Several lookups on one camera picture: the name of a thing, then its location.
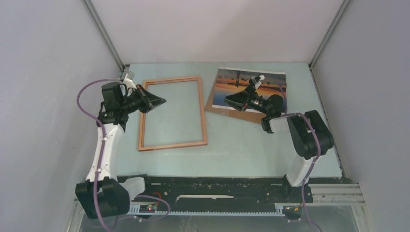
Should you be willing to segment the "brown cardboard backing board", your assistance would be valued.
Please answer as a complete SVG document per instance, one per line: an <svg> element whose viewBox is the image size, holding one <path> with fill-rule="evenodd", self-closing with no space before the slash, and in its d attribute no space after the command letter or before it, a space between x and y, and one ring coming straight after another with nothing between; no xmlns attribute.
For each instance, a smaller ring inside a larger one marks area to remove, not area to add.
<svg viewBox="0 0 410 232"><path fill-rule="evenodd" d="M258 112L254 109L238 111L230 106L212 105L211 103L207 103L205 105L205 111L258 124L260 124L262 118L265 117L265 114Z"/></svg>

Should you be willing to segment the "wooden picture frame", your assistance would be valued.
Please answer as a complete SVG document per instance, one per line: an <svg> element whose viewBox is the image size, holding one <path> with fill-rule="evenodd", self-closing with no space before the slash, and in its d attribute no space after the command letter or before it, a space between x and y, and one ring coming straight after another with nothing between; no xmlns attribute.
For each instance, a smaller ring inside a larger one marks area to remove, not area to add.
<svg viewBox="0 0 410 232"><path fill-rule="evenodd" d="M138 151L207 145L207 129L200 76L144 81L146 90L164 94L167 102L140 114Z"/></svg>

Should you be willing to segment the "sunset photo print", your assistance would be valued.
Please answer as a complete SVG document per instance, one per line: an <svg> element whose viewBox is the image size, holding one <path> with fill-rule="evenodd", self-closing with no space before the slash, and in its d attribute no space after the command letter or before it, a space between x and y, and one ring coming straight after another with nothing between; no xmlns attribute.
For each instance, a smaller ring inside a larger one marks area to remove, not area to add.
<svg viewBox="0 0 410 232"><path fill-rule="evenodd" d="M210 94L209 105L215 109L233 110L224 98L238 93L250 84L256 76L264 76L256 93L267 99L271 95L286 92L286 73L274 71L260 71L240 68L219 67L213 90Z"/></svg>

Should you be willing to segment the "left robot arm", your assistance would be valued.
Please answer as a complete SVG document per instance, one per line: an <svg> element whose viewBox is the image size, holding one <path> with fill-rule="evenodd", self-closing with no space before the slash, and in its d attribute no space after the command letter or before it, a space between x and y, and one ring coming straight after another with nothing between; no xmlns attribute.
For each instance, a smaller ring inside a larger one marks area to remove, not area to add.
<svg viewBox="0 0 410 232"><path fill-rule="evenodd" d="M103 101L98 116L79 109L96 121L97 145L91 169L85 182L76 184L75 194L89 219L124 215L130 208L130 195L117 180L116 160L129 115L150 112L166 103L140 84L104 79Z"/></svg>

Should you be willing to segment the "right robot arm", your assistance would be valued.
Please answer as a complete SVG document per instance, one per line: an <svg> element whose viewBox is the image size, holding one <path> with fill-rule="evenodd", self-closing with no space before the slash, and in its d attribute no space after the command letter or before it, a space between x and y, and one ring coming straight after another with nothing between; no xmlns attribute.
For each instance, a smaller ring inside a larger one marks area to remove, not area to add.
<svg viewBox="0 0 410 232"><path fill-rule="evenodd" d="M285 201L294 202L301 195L300 188L308 183L317 161L335 144L318 111L286 114L284 96L274 94L265 99L259 96L255 87L251 85L225 97L224 101L240 112L253 109L263 113L265 116L261 119L261 126L266 133L290 134L296 156L290 170L284 176L285 186L281 189L281 195Z"/></svg>

